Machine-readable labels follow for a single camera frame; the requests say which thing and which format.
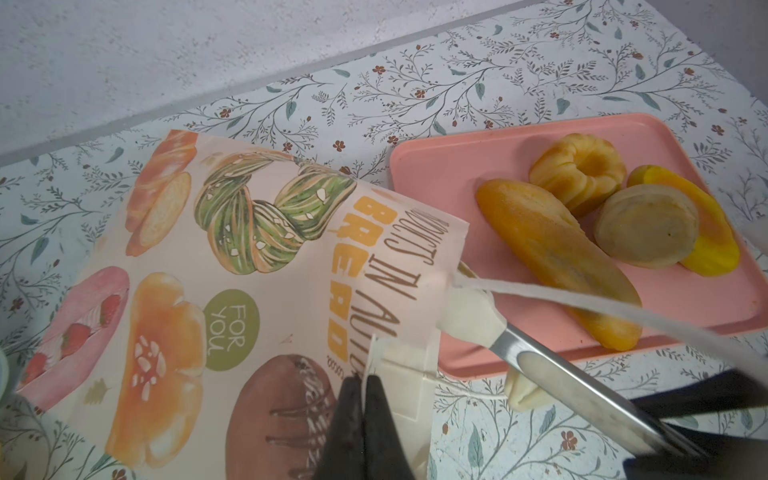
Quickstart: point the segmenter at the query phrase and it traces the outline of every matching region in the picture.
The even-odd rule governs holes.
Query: tabletop
[[[627,112],[670,126],[737,229],[768,212],[768,109],[631,0],[533,5],[0,168],[0,347],[12,377],[171,128],[252,141],[388,186],[389,153],[412,138]],[[768,258],[753,253],[768,272]],[[734,341],[768,353],[765,332]],[[680,346],[580,367],[632,398],[727,365]],[[502,383],[468,385],[498,393]],[[623,477],[628,454],[561,403],[518,413],[436,393],[430,480]],[[673,422],[768,438],[766,408]],[[16,396],[2,409],[0,440],[3,478],[136,478]]]

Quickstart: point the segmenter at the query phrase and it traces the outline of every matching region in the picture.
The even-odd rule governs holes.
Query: floral tablecloth
[[[0,168],[0,346],[18,376],[171,128],[268,145],[387,185],[390,151],[411,138],[638,111],[667,122],[737,228],[768,211],[768,109],[631,0],[533,5]],[[755,255],[768,271],[768,258]],[[768,352],[765,333],[736,341]],[[582,365],[627,397],[726,367],[690,347]],[[470,386],[497,393],[502,379]],[[765,408],[674,421],[768,438]],[[0,439],[3,478],[132,476],[15,396]],[[626,456],[562,404],[511,413],[499,401],[438,390],[430,478],[620,478]]]

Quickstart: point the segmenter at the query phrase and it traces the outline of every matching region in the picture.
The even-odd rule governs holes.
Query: paper bag
[[[372,336],[434,343],[467,227],[323,165],[171,131],[18,391],[148,478],[309,478]]]

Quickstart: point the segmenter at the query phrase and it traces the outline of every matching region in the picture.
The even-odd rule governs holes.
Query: red flower
[[[563,437],[563,442],[560,444],[563,450],[576,449],[576,444],[578,443],[578,439],[574,437],[574,433],[571,430],[568,430],[568,433],[560,432],[560,436]]]
[[[15,312],[15,311],[21,309],[22,305],[24,305],[24,299],[23,298],[21,298],[21,297],[14,298],[13,299],[13,304],[11,305],[11,311]]]

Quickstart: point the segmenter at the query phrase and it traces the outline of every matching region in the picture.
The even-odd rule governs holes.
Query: leaf illustration
[[[289,101],[286,104],[286,119],[290,120],[290,116],[293,115],[293,112],[296,111],[296,102],[295,101]]]
[[[752,428],[752,414],[749,410],[741,411],[741,425],[744,425],[747,430]]]
[[[653,107],[657,110],[661,110],[661,107],[659,107],[659,104],[656,103],[656,101],[650,97],[649,94],[645,93],[644,91],[635,91],[635,93],[638,97],[642,98],[645,104],[649,107]]]
[[[101,403],[104,400],[104,395],[106,395],[108,390],[109,387],[107,387],[107,384],[104,383],[104,379],[96,380],[94,384],[91,385],[91,388],[88,389],[88,391],[85,393],[83,403],[85,405],[96,405]]]
[[[22,469],[16,475],[13,475],[13,480],[24,480],[25,478],[27,478],[27,462],[24,462]]]
[[[35,248],[32,249],[32,260],[29,260],[29,264],[32,265],[32,263],[38,259],[41,253],[43,253],[43,250],[48,246],[48,237],[40,237],[38,238],[38,241],[35,242]]]
[[[243,120],[242,117],[233,118],[232,121],[227,124],[227,130],[239,124],[241,120]]]
[[[684,416],[680,417],[679,419],[675,419],[675,421],[679,424],[681,424],[683,427],[688,427],[689,429],[698,429],[699,428],[699,421],[696,420],[692,416]]]
[[[441,134],[441,135],[447,135],[448,134],[448,132],[445,131],[445,129],[442,127],[442,125],[437,122],[437,120],[435,120],[432,123],[432,128],[434,128],[435,131],[437,133]]]
[[[552,425],[552,422],[554,422],[554,405],[551,409],[547,410],[547,413],[544,415],[544,421],[541,423],[541,427],[538,429],[539,435],[544,435],[544,432],[546,432],[549,427]]]
[[[34,225],[40,220],[36,220],[34,218],[29,218],[26,215],[22,214],[22,225]]]
[[[564,98],[558,98],[558,115],[562,115],[563,112],[566,111],[570,105],[571,105],[570,101],[565,100]]]
[[[112,154],[111,157],[109,157],[109,160],[107,160],[105,163],[111,164],[112,162],[114,162],[115,160],[120,158],[120,156],[123,154],[123,152],[124,152],[123,147],[115,148],[114,149],[114,153]]]
[[[108,453],[103,454],[97,461],[94,463],[94,466],[91,467],[91,472],[96,472],[98,469],[103,467],[104,465],[109,462],[110,458],[112,458]]]
[[[427,464],[427,479],[437,480],[437,465],[435,465],[435,459],[432,454],[429,454],[429,463]]]
[[[472,425],[472,436],[469,437],[467,457],[471,466],[482,467],[482,444],[480,443],[480,434],[476,425]]]

